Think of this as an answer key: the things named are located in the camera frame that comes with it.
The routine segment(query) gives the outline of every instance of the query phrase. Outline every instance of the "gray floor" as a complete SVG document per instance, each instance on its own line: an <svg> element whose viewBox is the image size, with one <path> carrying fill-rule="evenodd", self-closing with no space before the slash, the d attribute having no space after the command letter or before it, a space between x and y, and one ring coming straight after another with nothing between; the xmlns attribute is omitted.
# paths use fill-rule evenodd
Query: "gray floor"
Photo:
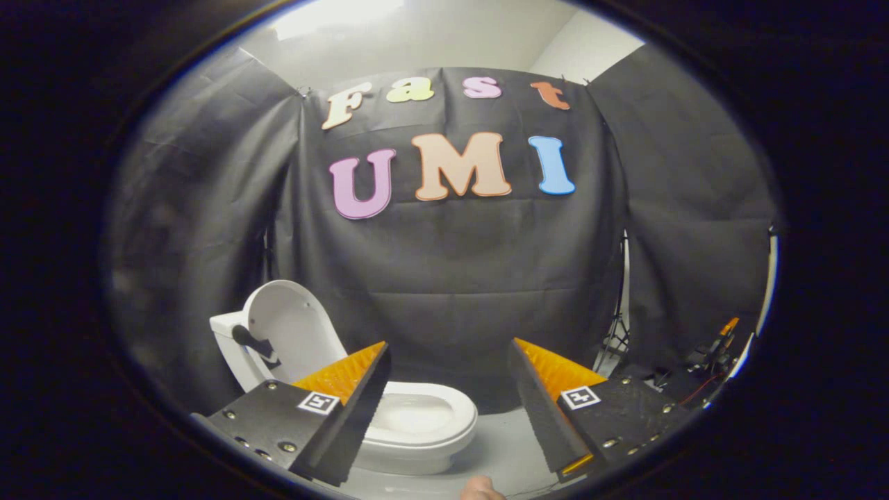
<svg viewBox="0 0 889 500"><path fill-rule="evenodd" d="M610 375L617 361L617 356L606 355L598 372ZM400 476L352 469L340 492L366 500L456 500L466 481L478 474L490 476L494 487L509 500L528 500L567 486L558 485L556 474L549 472L528 415L518 408L479 416L476 437L454 457L454 465L447 472Z"/></svg>

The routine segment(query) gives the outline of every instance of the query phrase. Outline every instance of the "toilet seat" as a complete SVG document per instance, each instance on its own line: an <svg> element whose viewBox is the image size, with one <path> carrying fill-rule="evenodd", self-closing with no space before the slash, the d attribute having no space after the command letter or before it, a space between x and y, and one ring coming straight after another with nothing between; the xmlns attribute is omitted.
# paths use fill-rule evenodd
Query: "toilet seat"
<svg viewBox="0 0 889 500"><path fill-rule="evenodd" d="M435 383L405 383L405 382L389 382L383 390L383 399L387 395L419 395L427 398L437 398L450 407L450 417L440 427L429 431L396 431L387 429L379 425L371 426L364 435L365 442L371 442L380 446L390 446L396 448L429 448L438 447L449 441L460 440L465 434L476 425L478 417L476 405L472 400L456 389ZM386 412L384 402L381 402L377 409L374 420L384 416L381 412Z"/></svg>

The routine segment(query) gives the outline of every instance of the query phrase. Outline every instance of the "wire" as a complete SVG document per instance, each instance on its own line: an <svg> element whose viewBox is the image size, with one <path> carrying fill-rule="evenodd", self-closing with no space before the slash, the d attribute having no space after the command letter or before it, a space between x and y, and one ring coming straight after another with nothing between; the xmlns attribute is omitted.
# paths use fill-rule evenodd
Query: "wire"
<svg viewBox="0 0 889 500"><path fill-rule="evenodd" d="M681 403L679 403L679 406L682 406L682 405L684 405L685 403L691 401L692 398L694 398L694 396L697 395L698 392L701 392L701 389L703 389L704 387L707 387L707 384L708 384L708 383L713 382L715 379L717 379L718 377L720 377L720 376L722 376L722 375L724 375L724 374L716 374L716 375L711 376L711 377L707 380L707 382L703 383L703 384L701 385L701 387L698 388L697 391L692 392L692 395L691 395L691 396L689 396L688 398L683 399L683 401L682 401Z"/></svg>

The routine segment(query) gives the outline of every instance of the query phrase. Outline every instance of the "human hand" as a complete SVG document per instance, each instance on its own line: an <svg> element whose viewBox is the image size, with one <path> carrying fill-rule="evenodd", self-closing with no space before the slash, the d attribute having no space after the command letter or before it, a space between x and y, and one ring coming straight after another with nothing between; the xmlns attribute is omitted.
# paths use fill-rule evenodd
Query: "human hand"
<svg viewBox="0 0 889 500"><path fill-rule="evenodd" d="M494 491L491 478L476 476L470 478L460 492L460 500L506 500L506 497Z"/></svg>

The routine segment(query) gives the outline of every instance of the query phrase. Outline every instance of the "white toilet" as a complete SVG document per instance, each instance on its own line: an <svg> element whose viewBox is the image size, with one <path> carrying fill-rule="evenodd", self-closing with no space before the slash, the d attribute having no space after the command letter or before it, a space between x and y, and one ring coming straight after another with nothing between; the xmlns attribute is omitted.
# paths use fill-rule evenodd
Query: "white toilet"
<svg viewBox="0 0 889 500"><path fill-rule="evenodd" d="M235 342L232 330L238 325L259 341L269 340L275 355L264 361L254 349ZM297 382L347 356L324 307L292 281L257 288L243 310L214 316L210 326L245 391L268 379ZM389 382L354 466L408 475L443 472L475 435L477 415L472 400L450 387Z"/></svg>

